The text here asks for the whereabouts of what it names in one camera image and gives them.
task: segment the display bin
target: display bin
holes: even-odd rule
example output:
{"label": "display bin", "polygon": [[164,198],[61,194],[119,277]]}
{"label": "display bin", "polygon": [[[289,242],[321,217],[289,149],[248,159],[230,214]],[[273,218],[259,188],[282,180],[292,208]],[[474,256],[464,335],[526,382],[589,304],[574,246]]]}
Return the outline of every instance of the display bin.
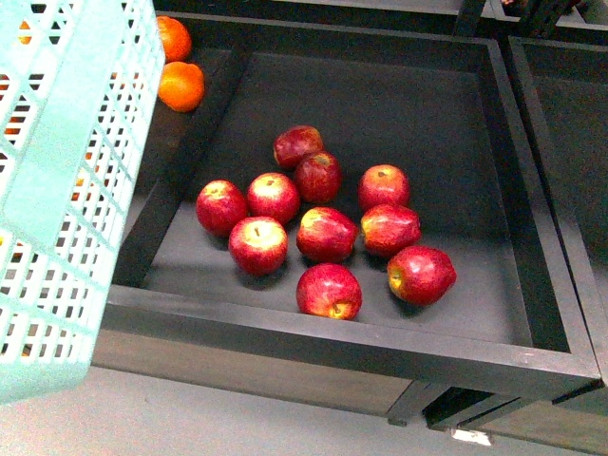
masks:
{"label": "display bin", "polygon": [[156,102],[148,0],[0,3],[0,403],[86,375]]}
{"label": "display bin", "polygon": [[[152,129],[150,143],[179,146],[154,182],[138,182],[149,191],[120,253],[96,365],[288,399],[297,390],[295,400],[381,415],[412,380],[553,400],[599,379],[494,42],[172,15],[190,29],[210,86],[191,117],[157,109],[153,125],[166,128]],[[398,301],[386,263],[357,241],[345,264],[363,289],[358,317],[305,315],[295,284],[310,264],[295,248],[297,221],[286,264],[262,279],[204,233],[194,205],[202,186],[228,179],[244,190],[277,170],[273,140],[294,124],[317,125],[342,162],[332,206],[355,221],[369,166],[408,172],[424,243],[459,272],[440,302]],[[325,380],[338,401],[307,383],[313,368],[335,373]],[[367,387],[349,396],[336,386],[348,375],[355,390]],[[371,391],[389,393],[365,402]]]}
{"label": "display bin", "polygon": [[506,55],[601,379],[553,404],[453,390],[427,418],[607,454],[608,47],[510,38]]}

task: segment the red apple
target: red apple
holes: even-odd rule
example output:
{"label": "red apple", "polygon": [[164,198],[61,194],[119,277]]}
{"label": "red apple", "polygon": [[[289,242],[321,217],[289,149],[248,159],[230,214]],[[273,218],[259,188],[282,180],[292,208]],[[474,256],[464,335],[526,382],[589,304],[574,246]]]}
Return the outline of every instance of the red apple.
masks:
{"label": "red apple", "polygon": [[415,306],[437,302],[456,282],[456,270],[441,250],[411,245],[389,261],[389,286]]}
{"label": "red apple", "polygon": [[247,200],[228,180],[212,180],[197,197],[197,218],[209,233],[228,238],[237,223],[247,217]]}
{"label": "red apple", "polygon": [[418,214],[397,204],[372,207],[361,218],[361,230],[366,250],[382,258],[395,256],[422,236]]}
{"label": "red apple", "polygon": [[266,173],[251,182],[247,204],[253,216],[272,217],[285,225],[300,210],[300,195],[294,182],[284,174]]}
{"label": "red apple", "polygon": [[342,184],[342,169],[329,152],[309,154],[294,173],[295,185],[306,202],[325,204],[333,200]]}
{"label": "red apple", "polygon": [[237,223],[228,239],[235,263],[252,276],[276,271],[287,256],[287,233],[270,217],[249,217]]}
{"label": "red apple", "polygon": [[321,152],[323,140],[316,128],[298,125],[281,133],[275,140],[275,160],[283,169],[294,169],[308,154]]}
{"label": "red apple", "polygon": [[358,188],[359,206],[363,212],[378,204],[409,204],[408,176],[391,164],[378,164],[368,169]]}
{"label": "red apple", "polygon": [[350,218],[331,207],[315,207],[304,214],[295,245],[316,262],[339,263],[351,253],[359,229]]}
{"label": "red apple", "polygon": [[351,271],[339,264],[322,263],[302,275],[295,299],[304,314],[352,320],[361,309],[363,296]]}

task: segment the plastic basket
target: plastic basket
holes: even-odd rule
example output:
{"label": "plastic basket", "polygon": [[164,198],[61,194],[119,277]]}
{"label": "plastic basket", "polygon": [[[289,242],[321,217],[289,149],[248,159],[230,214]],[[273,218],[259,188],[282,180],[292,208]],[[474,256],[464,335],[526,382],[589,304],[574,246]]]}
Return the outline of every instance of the plastic basket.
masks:
{"label": "plastic basket", "polygon": [[0,2],[0,403],[90,365],[164,64],[150,0]]}

